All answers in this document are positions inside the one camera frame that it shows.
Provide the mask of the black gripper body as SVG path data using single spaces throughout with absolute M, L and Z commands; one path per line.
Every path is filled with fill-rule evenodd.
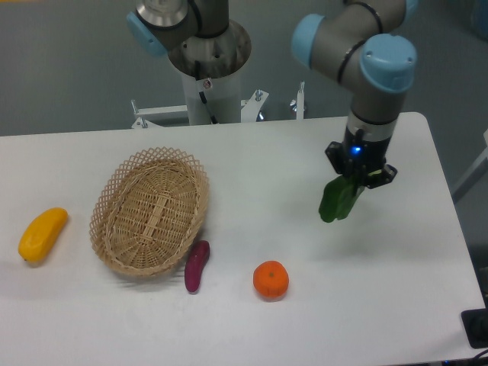
M 373 141 L 371 137 L 366 137 L 365 130 L 358 129 L 352 133 L 347 128 L 342 145 L 348 157 L 348 164 L 343 176 L 348 178 L 354 175 L 358 179 L 365 179 L 368 173 L 388 164 L 386 153 L 390 141 L 391 136 Z

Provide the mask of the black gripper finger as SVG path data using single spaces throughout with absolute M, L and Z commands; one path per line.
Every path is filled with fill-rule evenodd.
M 397 169 L 392 165 L 385 164 L 381 169 L 370 172 L 366 175 L 364 186 L 368 189 L 375 189 L 390 184 L 397 176 Z
M 325 154 L 338 175 L 343 175 L 348 164 L 348 157 L 342 143 L 332 141 L 326 148 Z

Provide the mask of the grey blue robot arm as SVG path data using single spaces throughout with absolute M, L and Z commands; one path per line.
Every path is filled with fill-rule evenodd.
M 348 1 L 332 19 L 309 14 L 291 39 L 294 57 L 305 67 L 349 90 L 352 104 L 342 142 L 326 155 L 335 172 L 376 188 L 392 182 L 386 160 L 417 53 L 393 31 L 417 8 L 415 1 Z M 229 15 L 226 1 L 141 1 L 126 18 L 139 45 L 167 56 L 191 80 L 188 114 L 194 124 L 240 120 L 239 89 L 230 79 L 248 62 L 247 32 Z

